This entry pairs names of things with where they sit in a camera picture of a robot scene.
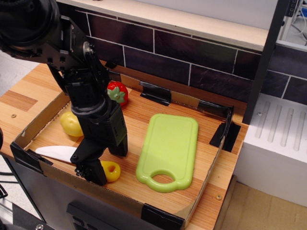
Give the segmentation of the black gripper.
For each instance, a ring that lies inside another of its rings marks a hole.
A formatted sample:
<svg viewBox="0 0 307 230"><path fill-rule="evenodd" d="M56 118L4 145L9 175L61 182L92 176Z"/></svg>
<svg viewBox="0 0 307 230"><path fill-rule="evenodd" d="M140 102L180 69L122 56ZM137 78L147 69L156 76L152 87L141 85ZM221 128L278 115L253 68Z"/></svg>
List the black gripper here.
<svg viewBox="0 0 307 230"><path fill-rule="evenodd" d="M97 185L107 183L104 168L98 158L106 149L113 155L126 157L128 134L120 104L107 100L103 107L77 116L84 138L71 156L76 175Z"/></svg>

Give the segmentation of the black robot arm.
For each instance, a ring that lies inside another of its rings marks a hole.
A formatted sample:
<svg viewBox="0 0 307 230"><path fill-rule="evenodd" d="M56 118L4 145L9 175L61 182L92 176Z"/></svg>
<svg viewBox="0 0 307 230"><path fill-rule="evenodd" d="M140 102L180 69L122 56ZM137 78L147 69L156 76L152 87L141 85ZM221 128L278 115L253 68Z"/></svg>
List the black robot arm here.
<svg viewBox="0 0 307 230"><path fill-rule="evenodd" d="M3 0L0 48L14 58L47 64L83 131L71 157L76 174L105 185L100 157L105 150L126 156L127 129L120 104L107 93L108 70L84 32L60 14L54 0Z"/></svg>

